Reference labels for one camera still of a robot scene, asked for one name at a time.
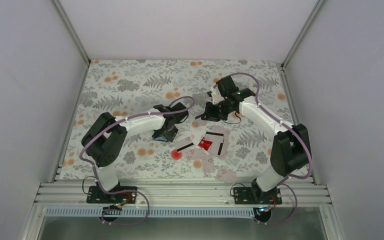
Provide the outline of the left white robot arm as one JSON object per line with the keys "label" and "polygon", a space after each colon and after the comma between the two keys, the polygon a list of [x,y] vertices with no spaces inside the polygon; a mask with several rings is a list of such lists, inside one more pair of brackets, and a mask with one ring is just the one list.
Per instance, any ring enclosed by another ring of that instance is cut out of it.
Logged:
{"label": "left white robot arm", "polygon": [[180,124],[189,116],[189,108],[178,102],[168,106],[155,105],[146,112],[117,119],[108,112],[102,113],[81,140],[79,158],[90,163],[99,196],[111,203],[122,191],[115,161],[128,137],[152,132],[154,141],[172,142]]}

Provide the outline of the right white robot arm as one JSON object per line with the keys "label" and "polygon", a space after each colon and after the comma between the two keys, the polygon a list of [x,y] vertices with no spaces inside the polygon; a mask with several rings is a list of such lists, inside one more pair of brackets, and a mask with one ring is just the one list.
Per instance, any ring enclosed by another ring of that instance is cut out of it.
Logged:
{"label": "right white robot arm", "polygon": [[256,91],[239,89],[233,75],[227,75],[216,82],[207,95],[204,112],[198,118],[204,121],[226,120],[230,113],[239,113],[259,128],[273,134],[270,165],[251,183],[251,198],[258,204],[270,197],[270,191],[290,178],[307,179],[313,172],[308,129],[303,124],[292,124],[260,100],[261,85],[254,77]]}

